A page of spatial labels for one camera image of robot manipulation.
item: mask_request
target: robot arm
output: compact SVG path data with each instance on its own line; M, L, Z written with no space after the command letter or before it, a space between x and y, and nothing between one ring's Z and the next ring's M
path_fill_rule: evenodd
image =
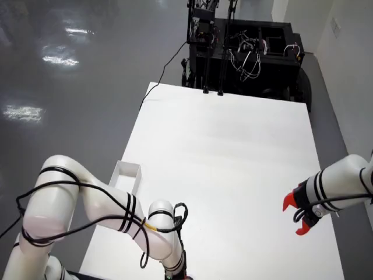
M285 199L298 208L294 221L302 220L298 235L306 234L321 217L373 198L373 157L349 155L300 183Z
M145 254L162 262L167 276L172 278L186 267L177 232L167 230L174 228L174 208L168 201L152 203L146 220L134 195L105 185L66 156L47 159L34 190L19 199L31 192L33 195L23 214L19 247L13 249L3 279L43 278L54 241L62 240L69 233L79 193L90 221L99 221L99 225L129 234ZM26 269L29 264L37 268L32 277Z

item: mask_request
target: black robot frame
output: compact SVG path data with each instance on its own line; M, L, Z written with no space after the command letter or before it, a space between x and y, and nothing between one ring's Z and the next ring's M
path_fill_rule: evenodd
M235 0L230 0L227 19L216 19L218 4L188 2L189 58L181 62L182 86L303 102L311 111L311 85L301 68L303 44L291 24L236 20Z

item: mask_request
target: glossy floor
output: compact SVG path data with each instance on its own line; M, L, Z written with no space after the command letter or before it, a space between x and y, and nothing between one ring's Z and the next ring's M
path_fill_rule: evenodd
M259 3L242 4L263 11L252 19L268 20L269 8ZM0 0L0 231L16 219L15 197L34 186L51 155L71 156L109 181L149 82L185 41L186 16L186 1L175 0ZM164 83L180 84L180 61L187 56L184 47ZM315 57L307 55L304 68L314 90L316 148L326 167L346 148ZM357 206L334 220L346 279L369 279L367 219ZM80 201L72 227L86 221ZM0 240L0 275L18 231ZM92 232L57 243L53 255L78 271ZM353 278L356 271L361 277Z

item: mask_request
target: white container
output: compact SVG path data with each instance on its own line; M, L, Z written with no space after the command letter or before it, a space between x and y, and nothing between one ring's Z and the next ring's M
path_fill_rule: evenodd
M112 173L109 186L136 195L141 181L141 167L138 164L118 161Z

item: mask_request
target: white tabletop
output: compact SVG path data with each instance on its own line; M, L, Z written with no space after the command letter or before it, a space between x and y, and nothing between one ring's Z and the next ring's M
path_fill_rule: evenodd
M182 240L194 280L343 279L330 216L297 236L295 209L282 212L285 195L319 171L304 104L160 85L122 160L141 165L144 213L159 198L187 204ZM140 268L141 254L127 234L98 226L80 273L163 279L155 260Z

